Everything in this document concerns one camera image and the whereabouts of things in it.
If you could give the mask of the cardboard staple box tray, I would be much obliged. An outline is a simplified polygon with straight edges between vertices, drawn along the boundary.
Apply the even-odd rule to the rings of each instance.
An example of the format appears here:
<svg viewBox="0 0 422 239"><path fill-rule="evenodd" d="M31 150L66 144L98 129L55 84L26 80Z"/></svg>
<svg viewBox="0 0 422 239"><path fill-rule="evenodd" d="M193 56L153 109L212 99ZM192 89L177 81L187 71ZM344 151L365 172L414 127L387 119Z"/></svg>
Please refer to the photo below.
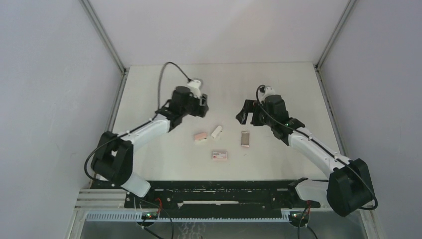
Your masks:
<svg viewBox="0 0 422 239"><path fill-rule="evenodd" d="M250 132L242 131L241 132L241 147L249 147L249 146L250 146Z"/></svg>

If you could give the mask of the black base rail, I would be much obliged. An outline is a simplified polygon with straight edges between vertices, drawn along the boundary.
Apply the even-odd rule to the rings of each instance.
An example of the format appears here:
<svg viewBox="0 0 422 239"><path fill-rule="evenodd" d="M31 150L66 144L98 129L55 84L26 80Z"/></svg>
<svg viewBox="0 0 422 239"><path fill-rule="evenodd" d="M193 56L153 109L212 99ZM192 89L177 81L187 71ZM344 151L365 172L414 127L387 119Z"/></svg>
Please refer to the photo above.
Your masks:
<svg viewBox="0 0 422 239"><path fill-rule="evenodd" d="M150 181L151 188L139 199L125 196L124 208L156 209L170 217L263 218L282 210L308 206L291 191L292 180L264 181Z"/></svg>

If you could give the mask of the pink white stapler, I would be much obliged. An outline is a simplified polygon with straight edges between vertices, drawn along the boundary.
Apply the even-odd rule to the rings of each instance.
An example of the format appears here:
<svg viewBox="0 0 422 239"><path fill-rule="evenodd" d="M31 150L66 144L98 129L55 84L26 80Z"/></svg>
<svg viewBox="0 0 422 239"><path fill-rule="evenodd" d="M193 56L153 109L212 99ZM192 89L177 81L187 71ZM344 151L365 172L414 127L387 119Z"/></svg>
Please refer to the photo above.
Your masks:
<svg viewBox="0 0 422 239"><path fill-rule="evenodd" d="M194 143L199 144L207 141L208 134L206 132L198 133L194 135Z"/></svg>

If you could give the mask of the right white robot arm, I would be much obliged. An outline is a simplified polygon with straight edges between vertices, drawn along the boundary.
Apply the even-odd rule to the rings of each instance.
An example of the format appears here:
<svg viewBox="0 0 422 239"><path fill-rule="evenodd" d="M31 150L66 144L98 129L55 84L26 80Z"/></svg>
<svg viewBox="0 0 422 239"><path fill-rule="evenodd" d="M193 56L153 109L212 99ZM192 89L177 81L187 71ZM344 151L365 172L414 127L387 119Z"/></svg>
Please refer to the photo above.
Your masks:
<svg viewBox="0 0 422 239"><path fill-rule="evenodd" d="M335 152L314 137L304 123L289 116L281 96L245 100L235 118L246 124L249 114L253 126L268 126L277 139L304 155L327 177L327 181L304 177L291 183L287 194L290 205L318 202L342 217L358 209L378 207L368 165L360 158L352 160Z"/></svg>

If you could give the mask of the red white staple box sleeve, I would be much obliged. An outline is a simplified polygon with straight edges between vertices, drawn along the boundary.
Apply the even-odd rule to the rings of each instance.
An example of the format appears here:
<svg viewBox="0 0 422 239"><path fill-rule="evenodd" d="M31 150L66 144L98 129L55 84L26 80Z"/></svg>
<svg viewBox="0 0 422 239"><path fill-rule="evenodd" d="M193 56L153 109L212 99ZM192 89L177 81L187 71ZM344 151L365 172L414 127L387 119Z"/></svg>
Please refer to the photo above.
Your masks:
<svg viewBox="0 0 422 239"><path fill-rule="evenodd" d="M227 161L228 160L227 151L213 151L212 160L213 161Z"/></svg>

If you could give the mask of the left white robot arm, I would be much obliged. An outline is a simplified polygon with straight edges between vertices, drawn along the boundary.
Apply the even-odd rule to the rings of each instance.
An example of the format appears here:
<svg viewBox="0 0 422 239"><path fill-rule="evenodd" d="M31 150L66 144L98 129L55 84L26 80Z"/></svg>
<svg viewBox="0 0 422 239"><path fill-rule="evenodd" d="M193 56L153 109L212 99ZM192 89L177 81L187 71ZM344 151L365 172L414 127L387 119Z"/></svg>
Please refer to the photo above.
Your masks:
<svg viewBox="0 0 422 239"><path fill-rule="evenodd" d="M151 207L156 195L150 191L150 183L133 170L135 152L155 138L166 134L182 123L183 117L205 117L208 112L208 96L185 86L177 86L172 96L160 107L148 122L119 135L104 132L97 148L89 156L90 168L107 181L136 195L143 207Z"/></svg>

